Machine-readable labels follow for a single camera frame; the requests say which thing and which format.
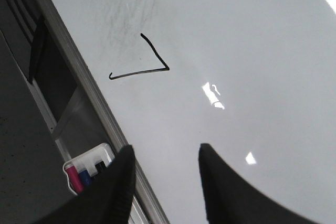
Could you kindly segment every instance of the white container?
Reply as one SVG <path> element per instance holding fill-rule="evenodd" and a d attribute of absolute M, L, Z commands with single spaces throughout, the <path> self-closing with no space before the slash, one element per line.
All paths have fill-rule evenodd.
<path fill-rule="evenodd" d="M 80 173 L 83 170 L 87 170 L 90 177 L 96 175 L 97 169 L 95 168 L 95 164 L 103 161 L 105 166 L 108 167 L 108 165 L 112 162 L 114 159 L 114 154 L 112 152 L 112 149 L 108 143 L 102 143 L 87 152 L 84 152 L 83 154 L 74 157 L 70 159 L 69 161 L 66 161 L 63 164 L 62 170 L 64 174 L 67 177 L 67 183 L 69 190 L 74 194 L 77 195 L 77 193 L 74 191 L 70 184 L 69 176 L 65 171 L 65 167 L 68 164 L 73 164 L 77 170 L 78 173 Z"/>

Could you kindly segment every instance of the white surface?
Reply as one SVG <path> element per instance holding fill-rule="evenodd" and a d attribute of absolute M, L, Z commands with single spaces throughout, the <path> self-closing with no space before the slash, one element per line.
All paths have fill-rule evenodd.
<path fill-rule="evenodd" d="M 171 223 L 206 223 L 202 142 L 270 198 L 336 222 L 333 1 L 53 1 Z M 140 33 L 170 71 L 110 81 L 162 66 Z"/>

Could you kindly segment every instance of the handwritten mark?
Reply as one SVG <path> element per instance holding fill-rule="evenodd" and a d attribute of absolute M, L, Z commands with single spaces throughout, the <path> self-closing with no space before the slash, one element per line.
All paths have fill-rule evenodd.
<path fill-rule="evenodd" d="M 162 63 L 162 65 L 164 65 L 164 68 L 157 68 L 157 69 L 152 69 L 152 70 L 143 70 L 143 71 L 138 71 L 138 72 L 133 72 L 133 73 L 126 73 L 126 74 L 121 74 L 119 76 L 112 76 L 113 73 L 110 73 L 109 78 L 110 80 L 115 80 L 115 79 L 119 79 L 122 77 L 126 77 L 126 76 L 132 76 L 135 74 L 141 74 L 141 73 L 153 73 L 153 72 L 160 72 L 160 71 L 168 71 L 169 67 L 166 64 L 166 62 L 164 62 L 164 60 L 160 57 L 160 55 L 158 54 L 157 50 L 154 48 L 153 44 L 150 42 L 150 40 L 144 36 L 144 34 L 140 34 L 140 36 L 148 43 L 148 45 L 152 48 L 153 52 L 155 53 L 156 57 L 159 59 L 159 61 Z"/>

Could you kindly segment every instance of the gray carpet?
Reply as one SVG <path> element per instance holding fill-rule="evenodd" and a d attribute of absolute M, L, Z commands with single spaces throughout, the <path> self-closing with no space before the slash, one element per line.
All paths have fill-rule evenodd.
<path fill-rule="evenodd" d="M 72 195 L 62 159 L 0 32 L 0 224 L 31 223 Z"/>

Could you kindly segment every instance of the blue marker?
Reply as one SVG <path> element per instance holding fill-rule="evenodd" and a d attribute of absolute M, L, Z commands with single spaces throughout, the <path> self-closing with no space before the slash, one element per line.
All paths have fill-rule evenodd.
<path fill-rule="evenodd" d="M 89 186 L 92 183 L 92 179 L 87 170 L 83 170 L 78 175 L 79 175 L 80 181 L 85 187 Z"/>

